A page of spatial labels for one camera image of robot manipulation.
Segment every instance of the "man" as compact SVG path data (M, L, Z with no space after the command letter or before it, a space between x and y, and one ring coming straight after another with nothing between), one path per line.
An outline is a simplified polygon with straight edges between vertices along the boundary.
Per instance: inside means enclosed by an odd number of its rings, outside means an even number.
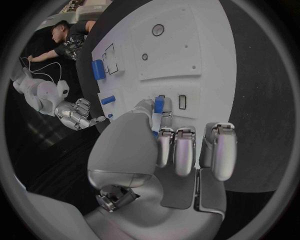
M65 55L67 59L77 60L79 52L85 42L85 36L91 31L95 21L82 21L75 23L70 27L65 20L58 22L51 29L52 39L60 44L54 50L45 52L40 56L33 57L30 55L30 62L43 62L47 59L57 58Z

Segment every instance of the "black t-shirt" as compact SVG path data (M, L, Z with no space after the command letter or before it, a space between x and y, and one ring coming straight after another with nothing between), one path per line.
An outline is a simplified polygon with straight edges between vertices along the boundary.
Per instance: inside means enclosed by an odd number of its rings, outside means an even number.
M80 50L85 42L85 36L88 35L86 25L88 21L80 21L71 26L66 42L61 43L54 49L57 55L65 55L67 59L77 60Z

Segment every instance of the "man's hair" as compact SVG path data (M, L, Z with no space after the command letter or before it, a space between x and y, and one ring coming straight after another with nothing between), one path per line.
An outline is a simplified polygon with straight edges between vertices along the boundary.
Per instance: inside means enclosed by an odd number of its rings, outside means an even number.
M70 29L70 24L66 20L62 20L52 27L51 33L52 33L53 29L55 29L58 26L64 26L65 29Z

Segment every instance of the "circular hole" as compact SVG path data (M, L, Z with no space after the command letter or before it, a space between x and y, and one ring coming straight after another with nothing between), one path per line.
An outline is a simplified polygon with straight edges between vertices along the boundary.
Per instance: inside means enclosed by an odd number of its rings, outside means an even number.
M144 54L142 55L142 59L143 59L144 61L146 61L146 60L148 59L148 55L147 55L146 53L144 53Z
M155 25L155 26L153 27L153 29L152 29L152 34L153 34L154 36L160 36L160 35L163 34L164 31L165 31L164 26L161 25L161 24L157 24L157 25Z

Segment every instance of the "man's arm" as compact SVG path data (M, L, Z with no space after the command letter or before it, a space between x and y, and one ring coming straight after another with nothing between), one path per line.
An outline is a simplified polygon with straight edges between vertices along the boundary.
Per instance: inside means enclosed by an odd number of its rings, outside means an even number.
M37 56L37 57L33 57L32 55L30 55L28 57L28 60L30 62L36 63L36 62L43 62L43 61L45 61L47 59L57 58L58 56L59 55L54 50L51 50L51 51L45 52L42 55Z
M95 21L88 21L85 25L85 30L87 32L90 32L95 23Z

